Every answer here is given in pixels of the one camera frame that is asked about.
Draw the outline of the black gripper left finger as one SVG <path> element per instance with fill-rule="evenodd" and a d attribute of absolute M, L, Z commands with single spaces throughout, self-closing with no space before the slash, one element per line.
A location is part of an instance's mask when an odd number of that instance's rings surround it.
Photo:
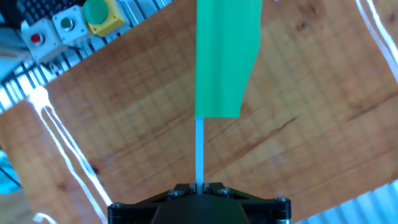
<path fill-rule="evenodd" d="M 137 219 L 151 221 L 157 209 L 165 202 L 196 194 L 196 184 L 177 184 L 173 189 L 143 201 L 127 204 L 115 202 L 108 206 L 108 223 L 134 223 Z"/>

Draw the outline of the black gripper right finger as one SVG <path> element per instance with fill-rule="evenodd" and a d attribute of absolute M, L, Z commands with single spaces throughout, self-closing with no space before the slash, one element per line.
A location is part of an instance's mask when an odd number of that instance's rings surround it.
<path fill-rule="evenodd" d="M 203 192 L 237 202 L 250 223 L 291 224 L 292 201 L 287 197 L 260 198 L 223 185 L 221 182 L 203 184 Z"/>

